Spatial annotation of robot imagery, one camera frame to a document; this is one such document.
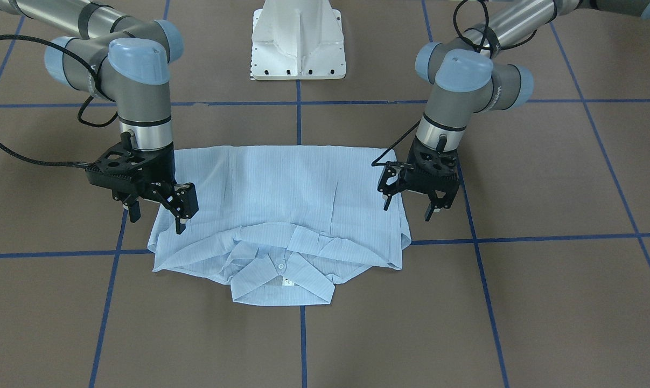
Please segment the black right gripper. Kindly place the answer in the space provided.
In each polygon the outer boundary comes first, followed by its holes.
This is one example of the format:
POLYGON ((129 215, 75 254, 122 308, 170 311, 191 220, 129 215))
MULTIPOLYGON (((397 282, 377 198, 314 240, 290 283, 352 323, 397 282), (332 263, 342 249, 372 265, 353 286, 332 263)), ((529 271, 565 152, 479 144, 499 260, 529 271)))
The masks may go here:
POLYGON ((125 149, 116 144, 86 168, 93 186, 111 191, 128 211, 131 223, 142 214, 139 198, 159 202, 174 217, 175 231, 181 235, 185 224, 199 211, 196 186, 176 184, 173 145, 153 151, 125 149))

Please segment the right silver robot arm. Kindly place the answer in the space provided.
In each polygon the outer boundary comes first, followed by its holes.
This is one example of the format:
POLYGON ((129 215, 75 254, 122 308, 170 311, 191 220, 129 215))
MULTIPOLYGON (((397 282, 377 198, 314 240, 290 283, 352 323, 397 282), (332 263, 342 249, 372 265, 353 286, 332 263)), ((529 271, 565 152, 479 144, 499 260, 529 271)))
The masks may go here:
POLYGON ((59 162, 84 169, 91 185, 110 189, 115 201, 140 219, 140 199, 158 202, 175 220, 176 232, 198 211, 194 184, 175 179, 170 72, 184 40, 168 20, 145 22, 93 1, 0 1, 0 11, 39 20, 66 32, 46 41, 0 35, 0 41, 46 46, 44 64, 56 81, 116 104, 120 141, 96 161, 59 162))

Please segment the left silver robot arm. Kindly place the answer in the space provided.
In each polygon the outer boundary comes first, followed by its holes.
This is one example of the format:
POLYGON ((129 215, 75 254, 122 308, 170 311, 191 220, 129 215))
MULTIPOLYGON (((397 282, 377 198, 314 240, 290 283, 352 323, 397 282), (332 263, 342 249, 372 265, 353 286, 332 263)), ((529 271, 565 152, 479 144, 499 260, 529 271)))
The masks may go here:
POLYGON ((579 9, 650 19, 650 1, 517 1, 483 22, 461 30, 443 44, 430 42, 417 54, 414 68, 432 86, 422 117, 409 128, 414 140, 405 162, 372 162, 383 172, 378 191, 388 209, 403 191, 425 194, 425 213, 448 209, 460 187, 457 149, 472 115, 509 110, 527 102, 534 90, 529 71, 517 65, 499 65, 494 58, 522 46, 540 27, 579 9))

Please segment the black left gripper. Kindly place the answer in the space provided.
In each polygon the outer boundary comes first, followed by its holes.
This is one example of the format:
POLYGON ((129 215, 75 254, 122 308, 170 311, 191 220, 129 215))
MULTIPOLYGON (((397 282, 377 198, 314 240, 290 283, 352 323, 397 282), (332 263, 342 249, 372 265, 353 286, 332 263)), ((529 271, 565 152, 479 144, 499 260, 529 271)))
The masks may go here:
POLYGON ((384 162, 378 183, 378 192, 385 199, 384 211, 389 209, 392 197, 402 191, 427 194, 429 204, 425 221, 430 221, 433 214, 452 206, 460 187, 456 150, 438 152, 423 144, 413 144, 406 164, 384 162))

